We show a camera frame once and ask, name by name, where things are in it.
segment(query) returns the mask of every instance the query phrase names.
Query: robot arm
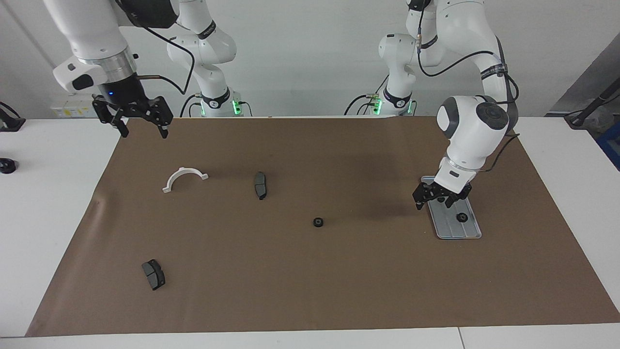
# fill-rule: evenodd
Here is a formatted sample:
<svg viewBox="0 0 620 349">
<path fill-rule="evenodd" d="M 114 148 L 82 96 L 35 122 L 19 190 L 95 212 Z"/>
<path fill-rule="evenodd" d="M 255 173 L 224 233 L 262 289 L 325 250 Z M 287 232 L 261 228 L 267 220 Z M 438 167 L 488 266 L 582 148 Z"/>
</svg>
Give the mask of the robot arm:
<svg viewBox="0 0 620 349">
<path fill-rule="evenodd" d="M 121 117 L 141 117 L 157 125 L 162 137 L 172 113 L 166 100 L 148 99 L 136 72 L 134 55 L 121 35 L 111 0 L 44 0 L 54 22 L 69 40 L 73 56 L 54 69 L 54 77 L 68 92 L 76 93 L 98 86 L 93 107 L 104 124 L 117 128 L 122 137 L 129 134 Z M 177 17 L 171 0 L 124 0 L 131 9 L 132 22 L 140 26 L 161 27 Z M 115 111 L 113 116 L 109 107 Z"/>
<path fill-rule="evenodd" d="M 402 115 L 414 91 L 415 75 L 410 64 L 415 61 L 415 39 L 407 34 L 389 34 L 379 43 L 379 56 L 388 65 L 389 78 L 379 95 L 377 113 Z"/>
<path fill-rule="evenodd" d="M 440 107 L 437 122 L 450 146 L 435 182 L 421 183 L 414 192 L 418 209 L 439 197 L 447 198 L 450 207 L 467 198 L 469 182 L 516 124 L 518 110 L 508 68 L 482 0 L 409 0 L 407 30 L 417 38 L 418 64 L 428 76 L 438 74 L 428 74 L 423 68 L 439 65 L 447 50 L 468 57 L 480 71 L 483 96 L 453 96 Z"/>
<path fill-rule="evenodd" d="M 228 87 L 224 73 L 215 66 L 230 62 L 236 56 L 233 38 L 217 28 L 204 0 L 180 0 L 179 5 L 177 23 L 193 34 L 180 35 L 172 41 L 192 52 L 196 58 L 192 75 L 200 87 L 205 116 L 242 116 L 239 94 Z M 184 51 L 171 44 L 167 49 L 172 61 L 190 69 L 191 62 Z"/>
</svg>

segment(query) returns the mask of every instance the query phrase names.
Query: brown paper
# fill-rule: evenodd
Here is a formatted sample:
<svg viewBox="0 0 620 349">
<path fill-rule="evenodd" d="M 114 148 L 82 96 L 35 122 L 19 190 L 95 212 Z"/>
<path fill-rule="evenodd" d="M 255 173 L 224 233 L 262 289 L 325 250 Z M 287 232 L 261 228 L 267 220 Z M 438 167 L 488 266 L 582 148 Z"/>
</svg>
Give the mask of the brown paper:
<svg viewBox="0 0 620 349">
<path fill-rule="evenodd" d="M 472 183 L 482 239 L 444 241 L 411 197 L 448 144 L 433 118 L 129 128 L 28 336 L 620 322 L 518 142 Z M 164 194 L 179 167 L 210 178 Z"/>
</svg>

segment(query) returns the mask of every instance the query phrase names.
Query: white table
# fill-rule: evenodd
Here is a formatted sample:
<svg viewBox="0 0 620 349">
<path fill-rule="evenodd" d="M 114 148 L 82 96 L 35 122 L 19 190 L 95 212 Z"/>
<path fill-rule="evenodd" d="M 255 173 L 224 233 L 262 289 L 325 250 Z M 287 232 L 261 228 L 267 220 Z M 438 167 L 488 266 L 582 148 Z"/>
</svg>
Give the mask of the white table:
<svg viewBox="0 0 620 349">
<path fill-rule="evenodd" d="M 603 285 L 620 307 L 620 173 L 585 131 L 521 118 L 521 142 Z M 114 150 L 98 120 L 30 120 L 0 134 L 0 336 L 21 337 Z M 620 348 L 620 324 L 365 331 L 3 338 L 0 348 Z"/>
</svg>

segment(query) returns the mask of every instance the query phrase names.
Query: white wall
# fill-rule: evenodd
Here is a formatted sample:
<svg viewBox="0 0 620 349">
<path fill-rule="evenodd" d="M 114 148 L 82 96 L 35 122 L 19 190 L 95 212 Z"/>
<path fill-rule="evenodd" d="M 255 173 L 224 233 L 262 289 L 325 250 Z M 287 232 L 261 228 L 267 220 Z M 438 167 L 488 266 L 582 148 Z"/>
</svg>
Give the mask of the white wall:
<svg viewBox="0 0 620 349">
<path fill-rule="evenodd" d="M 237 42 L 237 58 L 222 66 L 229 85 L 255 114 L 274 116 L 341 114 L 353 97 L 374 92 L 387 74 L 378 42 L 384 34 L 405 32 L 407 15 L 404 0 L 209 0 L 209 7 Z M 489 22 L 521 87 L 521 115 L 541 116 L 555 104 L 620 32 L 618 14 L 618 0 L 487 0 Z M 36 45 L 27 34 L 8 30 L 20 23 Z M 140 54 L 141 74 L 184 81 L 186 72 L 169 61 L 165 43 L 143 29 L 122 31 Z M 165 32 L 173 36 L 183 30 Z M 64 92 L 45 57 L 60 64 L 69 46 L 42 1 L 0 0 L 0 40 L 0 98 L 27 117 L 48 116 L 49 95 Z M 481 92 L 469 62 L 418 81 L 418 114 L 434 114 L 449 95 Z M 184 97 L 171 87 L 162 81 L 144 85 L 149 96 L 163 94 L 179 110 Z M 197 85 L 190 90 L 197 91 Z"/>
</svg>

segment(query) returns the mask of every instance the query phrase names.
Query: white bracket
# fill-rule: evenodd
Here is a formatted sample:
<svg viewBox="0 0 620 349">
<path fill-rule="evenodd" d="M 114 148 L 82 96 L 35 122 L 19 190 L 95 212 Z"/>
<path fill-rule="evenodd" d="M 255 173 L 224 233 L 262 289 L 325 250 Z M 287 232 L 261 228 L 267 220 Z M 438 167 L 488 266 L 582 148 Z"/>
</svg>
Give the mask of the white bracket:
<svg viewBox="0 0 620 349">
<path fill-rule="evenodd" d="M 73 81 L 82 75 L 90 76 L 93 86 L 104 84 L 108 81 L 105 70 L 96 64 L 82 63 L 77 57 L 71 56 L 54 70 L 56 81 L 69 93 L 78 93 L 73 86 Z"/>
<path fill-rule="evenodd" d="M 193 173 L 193 174 L 195 174 L 197 176 L 200 176 L 203 181 L 205 179 L 209 178 L 208 174 L 202 173 L 202 172 L 196 170 L 195 168 L 184 168 L 184 167 L 181 167 L 181 168 L 179 168 L 178 171 L 173 173 L 172 176 L 170 176 L 170 178 L 168 178 L 167 186 L 164 189 L 162 189 L 164 191 L 164 193 L 171 192 L 172 191 L 172 183 L 174 183 L 174 181 L 176 181 L 177 178 L 181 177 L 182 175 L 186 175 L 186 174 L 189 174 L 189 173 Z"/>
</svg>

